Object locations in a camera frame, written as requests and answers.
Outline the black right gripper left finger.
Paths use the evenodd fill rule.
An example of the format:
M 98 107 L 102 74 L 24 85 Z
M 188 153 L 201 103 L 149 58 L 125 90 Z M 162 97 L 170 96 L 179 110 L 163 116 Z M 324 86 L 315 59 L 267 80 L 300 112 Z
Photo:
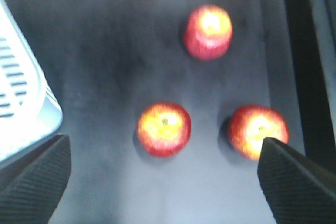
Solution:
M 1 162 L 1 223 L 48 223 L 70 174 L 68 135 Z

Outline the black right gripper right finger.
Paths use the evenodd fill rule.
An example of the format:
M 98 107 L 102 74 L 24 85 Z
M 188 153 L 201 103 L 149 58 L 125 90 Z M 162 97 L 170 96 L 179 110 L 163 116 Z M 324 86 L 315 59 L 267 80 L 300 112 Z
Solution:
M 289 145 L 265 138 L 257 176 L 276 223 L 335 223 L 335 174 Z

